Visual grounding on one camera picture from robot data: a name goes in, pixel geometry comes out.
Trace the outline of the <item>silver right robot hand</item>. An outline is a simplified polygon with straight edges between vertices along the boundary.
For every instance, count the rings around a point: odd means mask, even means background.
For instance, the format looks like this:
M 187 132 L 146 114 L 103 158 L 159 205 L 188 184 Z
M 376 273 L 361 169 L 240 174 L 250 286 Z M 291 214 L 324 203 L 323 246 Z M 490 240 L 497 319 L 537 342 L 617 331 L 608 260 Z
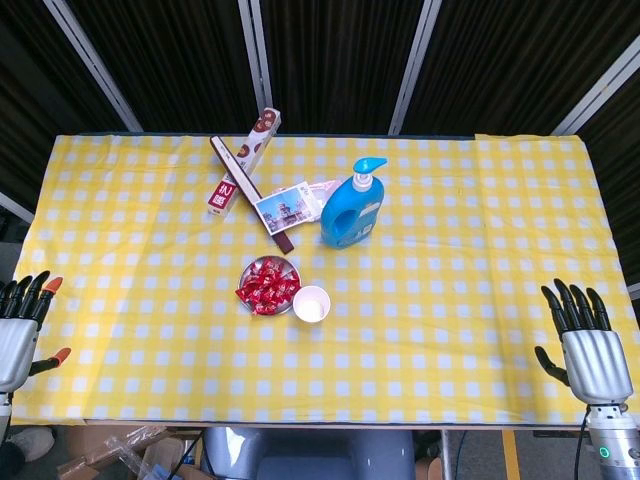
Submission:
M 586 405 L 621 405 L 633 394 L 629 367 L 619 335 L 612 329 L 606 306 L 591 287 L 553 280 L 541 287 L 561 343 L 564 365 L 551 361 L 537 345 L 534 353 L 542 369 L 569 387 Z

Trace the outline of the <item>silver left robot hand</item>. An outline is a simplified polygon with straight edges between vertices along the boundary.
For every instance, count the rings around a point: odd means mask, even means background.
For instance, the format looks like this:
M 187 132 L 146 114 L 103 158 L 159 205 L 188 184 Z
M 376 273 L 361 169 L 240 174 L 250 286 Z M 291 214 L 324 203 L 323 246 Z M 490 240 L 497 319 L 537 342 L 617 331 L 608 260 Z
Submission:
M 44 320 L 62 277 L 49 279 L 45 270 L 20 281 L 0 282 L 0 403 L 9 404 L 29 377 L 58 368 L 70 355 L 64 347 L 53 356 L 34 360 Z

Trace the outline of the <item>white paper cup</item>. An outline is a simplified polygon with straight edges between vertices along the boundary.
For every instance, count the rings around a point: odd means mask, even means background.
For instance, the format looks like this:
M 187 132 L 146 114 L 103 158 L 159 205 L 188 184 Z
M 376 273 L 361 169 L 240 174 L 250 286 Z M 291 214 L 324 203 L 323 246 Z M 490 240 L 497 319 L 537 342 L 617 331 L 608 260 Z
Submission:
M 293 298 L 294 314 L 306 323 L 323 321 L 329 314 L 330 308 L 330 297 L 319 286 L 304 286 L 298 290 Z

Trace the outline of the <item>grey robot base column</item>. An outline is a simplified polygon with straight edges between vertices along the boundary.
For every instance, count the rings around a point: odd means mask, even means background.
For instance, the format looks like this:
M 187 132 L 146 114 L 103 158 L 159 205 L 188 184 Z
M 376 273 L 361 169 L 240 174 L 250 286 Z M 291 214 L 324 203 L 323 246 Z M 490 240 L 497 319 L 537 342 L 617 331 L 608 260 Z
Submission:
M 415 480 L 412 433 L 210 427 L 200 466 L 218 480 Z

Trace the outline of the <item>metal dish of candies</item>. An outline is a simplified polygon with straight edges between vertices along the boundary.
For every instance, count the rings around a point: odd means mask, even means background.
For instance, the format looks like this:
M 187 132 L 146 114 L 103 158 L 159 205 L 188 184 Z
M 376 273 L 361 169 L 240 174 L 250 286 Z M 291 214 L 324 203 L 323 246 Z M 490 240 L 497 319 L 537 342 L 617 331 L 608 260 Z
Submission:
M 241 277 L 240 277 L 240 280 L 239 280 L 239 284 L 238 284 L 238 288 L 240 288 L 240 287 L 242 287 L 242 286 L 243 286 L 243 283 L 244 283 L 245 279 L 247 278 L 247 276 L 248 276 L 251 272 L 259 271 L 259 268 L 260 268 L 260 265 L 261 265 L 261 258 L 262 258 L 262 257 L 257 258 L 256 260 L 254 260 L 253 262 L 251 262 L 251 263 L 250 263 L 250 264 L 245 268 L 245 270 L 244 270 L 244 271 L 243 271 L 243 273 L 241 274 Z M 241 301 L 241 303 L 251 311 L 251 313 L 252 313 L 252 310 L 253 310 L 253 306 L 254 306 L 254 304 L 255 304 L 256 302 L 273 302 L 274 304 L 276 304 L 276 300 L 277 300 L 277 299 L 280 299 L 284 294 L 286 294 L 286 293 L 296 294 L 296 293 L 298 292 L 298 290 L 301 288 L 301 278 L 300 278 L 300 274 L 299 274 L 298 270 L 296 269 L 296 267 L 295 267 L 295 266 L 294 266 L 290 261 L 288 261 L 287 259 L 285 259 L 285 258 L 283 258 L 283 257 L 279 257 L 279 258 L 280 258 L 280 260 L 281 260 L 281 269 L 280 269 L 280 272 L 279 272 L 278 274 L 276 274 L 276 275 L 266 275 L 266 278 L 265 278 L 264 284 L 263 284 L 263 285 L 261 285 L 259 288 L 256 288 L 256 290 L 254 291 L 254 295 L 255 295 L 255 297 L 254 297 L 254 303 L 253 303 L 253 304 L 246 304 L 246 303 L 243 303 L 243 302 L 240 300 L 240 301 Z M 265 288 L 265 286 L 266 286 L 266 285 L 268 285 L 270 282 L 272 282 L 272 281 L 274 281 L 274 280 L 278 280 L 279 276 L 280 276 L 282 273 L 287 273 L 287 272 L 289 272 L 289 271 L 291 271 L 291 270 L 296 271 L 296 272 L 298 273 L 298 275 L 299 275 L 299 279 L 300 279 L 300 288 L 299 288 L 296 292 L 286 292 L 286 291 L 281 291 L 281 290 L 279 290 L 279 289 L 278 289 L 277 294 L 276 294 L 276 295 L 274 295 L 274 296 L 273 296 L 273 298 L 272 298 L 270 301 L 268 301 L 266 298 L 264 298 L 264 297 L 262 296 L 263 290 L 264 290 L 264 288 Z

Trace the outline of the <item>white shoe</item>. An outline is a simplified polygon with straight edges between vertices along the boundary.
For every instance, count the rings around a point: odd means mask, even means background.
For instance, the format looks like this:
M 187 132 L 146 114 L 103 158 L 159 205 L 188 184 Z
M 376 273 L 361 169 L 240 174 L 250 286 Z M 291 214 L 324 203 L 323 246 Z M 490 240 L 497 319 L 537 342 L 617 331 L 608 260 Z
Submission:
M 7 444 L 29 463 L 44 457 L 55 444 L 55 433 L 49 427 L 30 427 L 12 435 Z

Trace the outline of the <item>brown cardboard boxes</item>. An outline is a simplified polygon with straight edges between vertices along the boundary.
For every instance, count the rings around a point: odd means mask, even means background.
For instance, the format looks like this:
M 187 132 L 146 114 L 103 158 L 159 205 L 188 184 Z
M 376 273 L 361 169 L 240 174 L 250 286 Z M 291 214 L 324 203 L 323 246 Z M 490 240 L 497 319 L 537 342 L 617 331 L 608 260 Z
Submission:
M 126 468 L 126 480 L 213 480 L 198 465 L 199 435 L 161 425 L 73 427 L 71 460 L 57 468 L 59 480 L 97 480 L 106 468 Z

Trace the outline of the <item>yellow white checked tablecloth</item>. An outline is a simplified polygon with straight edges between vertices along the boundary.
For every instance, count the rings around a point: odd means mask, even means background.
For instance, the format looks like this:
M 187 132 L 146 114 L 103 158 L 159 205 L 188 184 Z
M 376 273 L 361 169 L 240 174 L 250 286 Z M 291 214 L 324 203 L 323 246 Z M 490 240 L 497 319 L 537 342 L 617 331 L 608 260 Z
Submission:
M 387 159 L 371 234 L 343 250 L 317 224 L 289 234 L 331 301 L 306 324 L 237 297 L 278 249 L 244 201 L 208 212 L 207 138 L 57 138 L 15 275 L 62 278 L 36 354 L 71 355 L 16 393 L 15 422 L 575 425 L 583 405 L 534 354 L 562 362 L 555 279 L 602 297 L 640 416 L 640 329 L 578 137 L 279 137 L 252 178 L 342 180 L 366 156 Z

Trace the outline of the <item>black pleated curtain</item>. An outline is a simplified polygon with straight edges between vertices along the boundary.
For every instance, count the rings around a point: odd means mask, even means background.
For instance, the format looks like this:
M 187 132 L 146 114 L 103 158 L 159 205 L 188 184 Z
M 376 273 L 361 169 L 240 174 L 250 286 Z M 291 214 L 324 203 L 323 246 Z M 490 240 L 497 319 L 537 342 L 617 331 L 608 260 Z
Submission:
M 41 0 L 0 0 L 0 193 L 34 211 L 59 135 L 124 123 Z
M 260 0 L 274 106 L 291 134 L 385 135 L 424 0 Z
M 578 131 L 628 284 L 640 283 L 640 69 Z
M 247 132 L 258 116 L 238 0 L 66 0 L 146 132 Z
M 548 135 L 640 35 L 640 0 L 442 0 L 402 132 Z

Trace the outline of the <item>long white biscuit box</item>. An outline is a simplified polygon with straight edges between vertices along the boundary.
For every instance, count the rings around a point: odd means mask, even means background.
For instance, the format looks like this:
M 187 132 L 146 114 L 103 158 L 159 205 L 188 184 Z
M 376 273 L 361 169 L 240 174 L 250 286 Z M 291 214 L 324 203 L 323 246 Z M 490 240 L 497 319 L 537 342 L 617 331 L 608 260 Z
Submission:
M 252 175 L 280 123 L 280 111 L 267 107 L 244 139 L 235 159 L 248 176 Z M 238 192 L 239 189 L 232 177 L 225 173 L 208 200 L 209 212 L 224 217 L 230 211 Z

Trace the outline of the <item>blue detergent pump bottle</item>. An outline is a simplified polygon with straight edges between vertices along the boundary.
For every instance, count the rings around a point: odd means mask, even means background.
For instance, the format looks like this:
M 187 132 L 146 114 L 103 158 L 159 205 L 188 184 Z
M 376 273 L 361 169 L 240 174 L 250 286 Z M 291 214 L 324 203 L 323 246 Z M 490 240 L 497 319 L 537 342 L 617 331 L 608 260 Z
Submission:
M 373 172 L 387 164 L 386 158 L 360 158 L 353 175 L 328 198 L 320 225 L 324 244 L 344 249 L 363 241 L 373 230 L 384 199 L 384 185 Z

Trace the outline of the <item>building photo postcard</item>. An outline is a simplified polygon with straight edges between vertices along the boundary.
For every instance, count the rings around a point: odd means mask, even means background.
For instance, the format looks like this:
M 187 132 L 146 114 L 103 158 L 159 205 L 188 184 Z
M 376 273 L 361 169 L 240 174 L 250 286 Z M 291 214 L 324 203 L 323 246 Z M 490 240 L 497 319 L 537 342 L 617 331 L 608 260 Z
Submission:
M 254 207 L 271 236 L 314 222 L 321 215 L 320 204 L 306 181 L 264 197 Z

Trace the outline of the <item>pink white paper packet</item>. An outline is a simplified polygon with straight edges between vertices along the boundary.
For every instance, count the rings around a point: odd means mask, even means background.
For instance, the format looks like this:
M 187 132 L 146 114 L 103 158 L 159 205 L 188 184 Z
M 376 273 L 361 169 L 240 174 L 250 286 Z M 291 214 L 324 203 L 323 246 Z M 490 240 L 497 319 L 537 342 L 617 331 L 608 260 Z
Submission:
M 312 221 L 319 221 L 321 218 L 322 211 L 333 195 L 333 193 L 344 183 L 342 179 L 334 179 L 325 182 L 310 184 L 308 186 L 310 195 L 311 195 L 311 203 L 312 203 L 312 212 L 313 219 Z

